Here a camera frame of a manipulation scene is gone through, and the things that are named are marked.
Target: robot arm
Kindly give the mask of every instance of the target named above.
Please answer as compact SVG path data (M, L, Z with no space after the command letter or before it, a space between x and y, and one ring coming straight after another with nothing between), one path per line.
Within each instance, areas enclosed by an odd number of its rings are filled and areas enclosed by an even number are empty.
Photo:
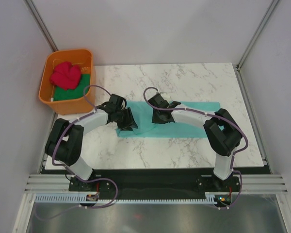
M55 160L64 164L83 180L88 180L93 173L92 168L86 164L81 156L82 140L85 134L110 122L116 122L121 130L131 131L132 128L138 128L131 109L126 108L126 100L121 96L112 94L109 101L98 106L97 109L95 114L79 121L68 130L67 135L65 135L68 136L68 139L60 142L55 155ZM59 138L70 123L61 118L55 121L45 146L47 155L53 155Z
M149 99L148 102L158 108L189 108L177 101L169 103L159 93ZM208 113L224 117L237 125L232 116L225 109ZM233 152L240 144L242 138L242 135L234 127L215 117L196 114L186 110L163 111L153 109L152 122L157 124L178 122L190 124L201 129L204 128L209 143L216 152L215 167L213 170L214 175L221 181L225 181L231 176L234 161Z

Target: fabric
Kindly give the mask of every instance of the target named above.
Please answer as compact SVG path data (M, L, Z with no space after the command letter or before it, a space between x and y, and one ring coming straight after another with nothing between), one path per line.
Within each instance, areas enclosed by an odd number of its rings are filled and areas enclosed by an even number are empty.
M50 83L63 90L74 90L79 85L81 70L79 66L73 66L70 62L57 65L50 76Z
M205 110L217 111L220 109L218 102L184 102L184 105ZM144 101L127 101L127 107L131 108L132 115L138 125L133 131L116 130L118 137L163 137L163 138L204 138L207 137L204 129L192 127L184 123L153 124L153 109Z
M59 100L74 100L81 98L83 96L83 90L86 86L88 86L91 82L90 74L82 74L79 85L74 90L63 90L60 87L56 87L54 93L54 101Z

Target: marble tabletop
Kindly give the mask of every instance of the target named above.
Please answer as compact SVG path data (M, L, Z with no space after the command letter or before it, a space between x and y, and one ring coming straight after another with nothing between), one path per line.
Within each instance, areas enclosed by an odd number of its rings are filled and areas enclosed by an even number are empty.
M263 166L243 97L231 63L97 66L96 83L127 100L143 100L154 86L177 101L218 101L249 139L247 150L235 156L234 166ZM148 96L155 94L149 90ZM109 96L96 90L96 104ZM78 115L59 115L74 119ZM94 169L214 167L215 152L207 138L119 138L115 123L83 138L82 157ZM48 156L45 169L59 169Z

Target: green cloth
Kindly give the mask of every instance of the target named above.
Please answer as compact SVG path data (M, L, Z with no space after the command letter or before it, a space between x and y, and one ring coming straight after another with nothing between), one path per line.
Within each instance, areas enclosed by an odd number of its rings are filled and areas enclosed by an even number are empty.
M79 85L74 90L63 90L60 87L56 87L54 94L54 101L59 100L74 100L83 96L83 90L90 84L91 74L82 74Z
M219 102L184 102L184 105L200 109L204 111L218 111L220 109ZM127 107L131 108L132 115L138 129L132 131L116 130L118 137L178 137L178 138L204 138L207 137L204 129L192 127L184 123L167 123L167 124L153 124L151 108L144 101L127 101Z

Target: red cloth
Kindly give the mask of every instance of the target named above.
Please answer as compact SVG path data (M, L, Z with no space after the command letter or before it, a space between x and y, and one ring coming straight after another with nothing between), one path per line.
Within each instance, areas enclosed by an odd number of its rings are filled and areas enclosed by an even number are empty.
M79 85L81 70L79 66L73 66L70 62L63 62L57 65L50 76L50 83L63 90L74 90Z

